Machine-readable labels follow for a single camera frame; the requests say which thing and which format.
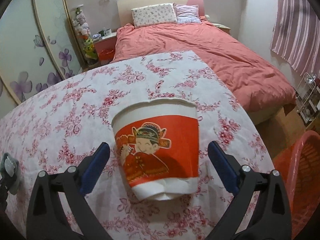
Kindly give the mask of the teal patterned sock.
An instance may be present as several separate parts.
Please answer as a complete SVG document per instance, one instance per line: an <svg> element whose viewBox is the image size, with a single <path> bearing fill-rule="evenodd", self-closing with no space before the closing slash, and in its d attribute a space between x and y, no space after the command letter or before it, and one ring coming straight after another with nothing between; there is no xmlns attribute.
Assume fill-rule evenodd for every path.
<svg viewBox="0 0 320 240"><path fill-rule="evenodd" d="M17 159L4 153L1 159L1 187L16 195L21 180L21 168Z"/></svg>

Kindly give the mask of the red white paper noodle bowl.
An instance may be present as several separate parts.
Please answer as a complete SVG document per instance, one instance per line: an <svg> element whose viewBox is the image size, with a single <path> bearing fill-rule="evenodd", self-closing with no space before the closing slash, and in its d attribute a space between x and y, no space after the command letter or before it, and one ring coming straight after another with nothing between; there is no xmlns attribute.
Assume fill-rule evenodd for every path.
<svg viewBox="0 0 320 240"><path fill-rule="evenodd" d="M135 103L112 120L117 154L138 200L171 200L197 190L199 122L194 103L161 98Z"/></svg>

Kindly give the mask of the red plastic laundry basket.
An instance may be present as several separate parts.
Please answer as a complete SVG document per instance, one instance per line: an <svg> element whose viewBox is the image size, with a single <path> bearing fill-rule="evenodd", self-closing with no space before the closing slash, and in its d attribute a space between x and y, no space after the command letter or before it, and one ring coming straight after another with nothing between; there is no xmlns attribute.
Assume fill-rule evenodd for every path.
<svg viewBox="0 0 320 240"><path fill-rule="evenodd" d="M273 164L287 190L293 239L319 239L319 134L305 132Z"/></svg>

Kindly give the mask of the pink floral tablecloth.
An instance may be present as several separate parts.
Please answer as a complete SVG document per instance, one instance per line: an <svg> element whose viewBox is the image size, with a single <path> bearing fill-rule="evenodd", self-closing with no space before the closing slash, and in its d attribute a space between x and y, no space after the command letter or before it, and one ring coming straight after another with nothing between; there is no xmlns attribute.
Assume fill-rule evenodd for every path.
<svg viewBox="0 0 320 240"><path fill-rule="evenodd" d="M25 233L38 173L78 165L101 142L115 145L112 118L125 107L157 98L195 103L199 120L199 179L195 194L170 202L139 201L112 155L87 201L114 239L204 239L233 196L209 161L216 140L242 165L268 173L271 157L232 92L192 51L137 57L62 81L29 98L1 120L1 152L21 166L18 193L6 213Z"/></svg>

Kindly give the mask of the salmon pink duvet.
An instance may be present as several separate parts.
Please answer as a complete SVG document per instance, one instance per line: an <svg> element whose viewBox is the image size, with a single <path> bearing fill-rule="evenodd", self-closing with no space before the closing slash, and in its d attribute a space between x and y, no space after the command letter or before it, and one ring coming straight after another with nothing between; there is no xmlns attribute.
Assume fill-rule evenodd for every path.
<svg viewBox="0 0 320 240"><path fill-rule="evenodd" d="M113 60L192 50L235 95L255 124L278 110L296 106L295 90L284 74L244 44L207 20L165 23L117 30Z"/></svg>

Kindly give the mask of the glass wardrobe purple flowers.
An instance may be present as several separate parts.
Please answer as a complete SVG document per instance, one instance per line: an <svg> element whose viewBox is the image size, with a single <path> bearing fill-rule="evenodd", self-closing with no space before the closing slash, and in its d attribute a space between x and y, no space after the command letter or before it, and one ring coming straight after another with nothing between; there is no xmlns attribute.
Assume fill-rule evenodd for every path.
<svg viewBox="0 0 320 240"><path fill-rule="evenodd" d="M16 103L81 72L65 0L4 0L1 85Z"/></svg>

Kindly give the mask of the yellow green plush toy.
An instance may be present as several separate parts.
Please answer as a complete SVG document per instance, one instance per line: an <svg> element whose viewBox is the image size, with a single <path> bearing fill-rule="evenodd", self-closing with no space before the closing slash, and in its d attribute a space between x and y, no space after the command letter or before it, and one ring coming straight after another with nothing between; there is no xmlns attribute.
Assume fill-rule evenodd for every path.
<svg viewBox="0 0 320 240"><path fill-rule="evenodd" d="M88 38L85 40L84 52L85 52L85 57L87 57L88 59L92 59L92 60L98 59L98 55L95 51L95 47L91 38Z"/></svg>

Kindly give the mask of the pink left nightstand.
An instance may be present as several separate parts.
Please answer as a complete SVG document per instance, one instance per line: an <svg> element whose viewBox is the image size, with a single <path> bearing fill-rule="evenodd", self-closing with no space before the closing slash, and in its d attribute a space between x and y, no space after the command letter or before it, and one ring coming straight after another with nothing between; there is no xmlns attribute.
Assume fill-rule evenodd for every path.
<svg viewBox="0 0 320 240"><path fill-rule="evenodd" d="M94 42L99 61L101 63L107 64L113 60L116 52L116 42L116 32L112 33L111 35L104 36L99 41Z"/></svg>

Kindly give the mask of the pink striped curtain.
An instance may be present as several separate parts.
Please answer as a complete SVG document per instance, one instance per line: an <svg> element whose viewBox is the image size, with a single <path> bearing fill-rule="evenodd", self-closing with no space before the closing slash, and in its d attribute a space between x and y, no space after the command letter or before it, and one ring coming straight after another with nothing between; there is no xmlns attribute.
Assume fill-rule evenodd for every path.
<svg viewBox="0 0 320 240"><path fill-rule="evenodd" d="M270 49L299 75L319 76L319 19L308 0L278 0Z"/></svg>

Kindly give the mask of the right nightstand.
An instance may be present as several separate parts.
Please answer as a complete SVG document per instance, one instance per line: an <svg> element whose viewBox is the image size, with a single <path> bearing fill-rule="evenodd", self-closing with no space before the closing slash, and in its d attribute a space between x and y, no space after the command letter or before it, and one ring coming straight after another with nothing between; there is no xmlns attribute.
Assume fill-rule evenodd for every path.
<svg viewBox="0 0 320 240"><path fill-rule="evenodd" d="M220 30L224 31L227 34L230 34L230 31L231 31L230 27L227 27L221 23L212 23L212 25L219 28Z"/></svg>

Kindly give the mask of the white green mug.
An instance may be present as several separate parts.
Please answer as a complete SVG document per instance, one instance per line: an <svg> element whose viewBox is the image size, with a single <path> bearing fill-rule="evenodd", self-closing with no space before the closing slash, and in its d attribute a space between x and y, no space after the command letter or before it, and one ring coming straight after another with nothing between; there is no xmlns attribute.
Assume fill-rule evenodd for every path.
<svg viewBox="0 0 320 240"><path fill-rule="evenodd" d="M112 34L111 29L104 29L104 36L109 36Z"/></svg>

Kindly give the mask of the hanging plush toys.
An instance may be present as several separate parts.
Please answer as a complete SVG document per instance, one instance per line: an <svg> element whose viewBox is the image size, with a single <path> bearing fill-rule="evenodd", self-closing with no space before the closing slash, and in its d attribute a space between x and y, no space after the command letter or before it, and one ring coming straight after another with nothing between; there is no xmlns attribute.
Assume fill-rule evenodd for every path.
<svg viewBox="0 0 320 240"><path fill-rule="evenodd" d="M73 17L73 27L81 39L86 40L91 37L91 31L83 13L82 7L76 7Z"/></svg>

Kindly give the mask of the striped purple pillow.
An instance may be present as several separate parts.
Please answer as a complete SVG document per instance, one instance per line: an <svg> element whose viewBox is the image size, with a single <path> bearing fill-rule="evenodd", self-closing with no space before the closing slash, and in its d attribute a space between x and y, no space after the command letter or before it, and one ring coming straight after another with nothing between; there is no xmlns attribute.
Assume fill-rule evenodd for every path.
<svg viewBox="0 0 320 240"><path fill-rule="evenodd" d="M201 23L198 5L174 4L178 24Z"/></svg>

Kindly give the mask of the beige pink headboard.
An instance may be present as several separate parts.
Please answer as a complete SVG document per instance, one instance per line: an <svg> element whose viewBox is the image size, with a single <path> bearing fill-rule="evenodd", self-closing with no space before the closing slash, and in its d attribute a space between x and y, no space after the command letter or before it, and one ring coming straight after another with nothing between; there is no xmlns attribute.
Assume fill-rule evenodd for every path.
<svg viewBox="0 0 320 240"><path fill-rule="evenodd" d="M204 1L203 0L117 0L118 15L120 19L120 26L130 23L133 24L131 9L138 7L145 7L148 5L161 3L176 3L183 5L198 5L199 15L204 16Z"/></svg>

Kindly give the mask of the floral white pillow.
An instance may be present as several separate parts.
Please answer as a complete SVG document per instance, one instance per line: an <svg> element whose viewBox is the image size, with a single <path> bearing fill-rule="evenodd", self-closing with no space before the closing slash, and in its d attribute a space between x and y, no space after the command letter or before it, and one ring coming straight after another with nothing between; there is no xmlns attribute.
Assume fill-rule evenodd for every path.
<svg viewBox="0 0 320 240"><path fill-rule="evenodd" d="M174 3L162 3L133 8L131 9L131 15L136 28L165 23L177 23Z"/></svg>

